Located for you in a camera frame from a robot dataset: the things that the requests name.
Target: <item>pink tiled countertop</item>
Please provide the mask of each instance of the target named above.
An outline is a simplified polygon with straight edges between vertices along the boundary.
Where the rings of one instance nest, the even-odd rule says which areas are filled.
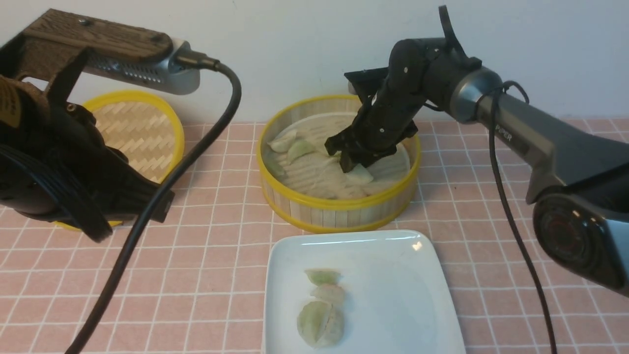
[[[629,120],[570,122],[629,141]],[[147,229],[85,352],[260,353],[269,250],[304,233],[262,197],[253,145],[262,127],[232,125],[186,174],[167,222]],[[420,189],[386,228],[414,229],[434,242],[468,353],[550,353],[533,282],[498,200],[486,131],[453,122],[418,127]],[[186,127],[189,145],[207,129]],[[629,353],[629,300],[548,260],[523,201],[530,170],[510,151],[498,156],[545,286],[559,352]],[[0,213],[0,353],[63,352],[129,228],[95,244],[12,210]]]

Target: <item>bamboo steamer lid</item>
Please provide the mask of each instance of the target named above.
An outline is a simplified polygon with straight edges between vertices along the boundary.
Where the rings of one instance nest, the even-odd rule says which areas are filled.
[[[161,183],[183,158],[181,121],[162,98],[144,91],[115,91],[83,106],[94,115],[105,144],[125,154],[129,165],[148,180]],[[109,224],[117,226],[122,222]]]

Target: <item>bamboo steamer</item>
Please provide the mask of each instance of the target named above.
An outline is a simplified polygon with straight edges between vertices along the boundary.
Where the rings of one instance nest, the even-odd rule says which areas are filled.
[[[107,146],[120,150],[129,165],[146,179],[164,181],[184,155],[184,129],[172,107],[151,93],[122,90],[83,104],[96,119]],[[75,227],[56,222],[64,229]],[[110,226],[121,221],[110,221]]]
[[[264,127],[256,147],[262,193],[273,211],[286,222],[313,233],[369,231],[393,221],[413,199],[421,161],[417,136],[402,142],[409,157],[409,173],[393,187],[366,198],[328,200],[298,193],[274,178],[265,166],[262,157],[270,152],[268,142],[292,124],[331,112],[355,115],[360,106],[360,100],[353,95],[314,97],[283,109]]]

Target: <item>yellow rim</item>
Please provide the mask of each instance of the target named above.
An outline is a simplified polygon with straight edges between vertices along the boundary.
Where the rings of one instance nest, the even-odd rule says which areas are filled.
[[[269,127],[287,111],[292,110],[293,108],[297,106],[301,106],[305,103],[310,103],[314,101],[323,101],[323,100],[334,100],[334,99],[358,100],[358,97],[353,96],[351,94],[334,94],[334,95],[318,96],[318,97],[308,98],[306,100],[299,101],[293,105],[286,107],[285,109],[277,113],[275,116],[273,116],[273,118],[271,118],[269,122],[264,126],[264,129],[262,130],[262,134],[260,136],[261,137],[266,136],[266,133]],[[389,200],[392,197],[395,197],[396,195],[400,194],[408,186],[409,183],[415,182],[415,179],[417,177],[417,172],[419,170],[420,162],[421,162],[421,146],[420,146],[420,138],[417,135],[415,135],[413,139],[415,140],[415,143],[416,143],[415,144],[416,157],[406,177],[404,177],[403,180],[396,183],[392,188],[386,191],[382,191],[380,193],[370,195],[369,197],[366,197],[366,198],[355,199],[355,200],[328,200],[328,199],[315,198],[309,195],[298,193],[288,188],[287,186],[283,185],[277,179],[275,179],[275,177],[273,177],[273,175],[269,172],[269,170],[264,165],[264,162],[262,160],[262,139],[261,138],[257,142],[256,159],[258,161],[258,166],[260,166],[260,174],[262,175],[262,178],[266,182],[268,182],[268,184],[271,185],[273,190],[277,191],[282,196],[294,202],[298,202],[303,205],[307,205],[309,207],[318,208],[322,210],[355,210],[355,209],[367,208],[374,205],[378,205],[386,200]]]
[[[411,198],[409,198],[406,202],[404,202],[404,205],[402,205],[401,208],[397,209],[394,213],[392,213],[391,215],[388,215],[387,217],[385,217],[382,220],[379,220],[377,222],[373,222],[371,224],[366,224],[366,225],[360,225],[360,226],[353,226],[353,227],[323,227],[323,226],[316,226],[316,225],[312,225],[312,224],[308,224],[306,222],[303,222],[301,220],[297,220],[294,217],[291,217],[290,215],[288,215],[287,213],[285,213],[282,209],[280,209],[270,198],[269,195],[267,194],[267,191],[263,188],[262,189],[262,194],[264,195],[264,198],[267,200],[267,203],[269,204],[269,206],[271,207],[271,209],[273,209],[273,211],[282,219],[284,219],[286,222],[288,222],[289,224],[298,227],[302,230],[305,231],[309,231],[315,234],[329,234],[332,232],[358,232],[358,231],[372,231],[372,230],[376,230],[381,228],[382,226],[387,225],[388,223],[392,222],[393,220],[395,220],[396,217],[400,216],[400,214],[402,214],[404,212],[404,210],[406,210],[406,208],[408,208],[408,205],[411,203]]]
[[[113,103],[118,103],[120,101],[137,101],[148,103],[149,105],[153,105],[157,107],[160,111],[166,114],[166,117],[170,120],[170,124],[172,125],[172,130],[175,133],[175,149],[173,151],[172,160],[170,162],[170,166],[168,166],[168,171],[172,171],[173,168],[181,161],[184,156],[184,145],[186,140],[184,138],[184,127],[181,125],[181,121],[177,116],[177,113],[172,109],[172,107],[163,100],[161,97],[156,96],[154,94],[150,94],[144,91],[138,90],[122,90],[115,91],[112,93],[106,93],[104,95],[95,97],[91,100],[86,101],[83,104],[83,107],[88,111],[95,111],[100,107],[111,105]],[[163,182],[166,175],[158,180],[158,183]],[[109,224],[111,227],[118,226],[122,224],[122,221],[110,221]],[[64,229],[69,229],[73,231],[81,231],[76,227],[72,227],[70,225],[64,224],[63,222],[54,222],[54,224],[63,227]]]

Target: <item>white plate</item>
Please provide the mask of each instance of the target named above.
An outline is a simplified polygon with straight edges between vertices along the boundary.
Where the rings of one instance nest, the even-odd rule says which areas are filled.
[[[310,348],[297,316],[314,298],[304,270],[334,268],[347,292],[345,335]],[[272,249],[264,304],[266,354],[464,354],[465,345],[435,248],[416,231],[295,236]]]

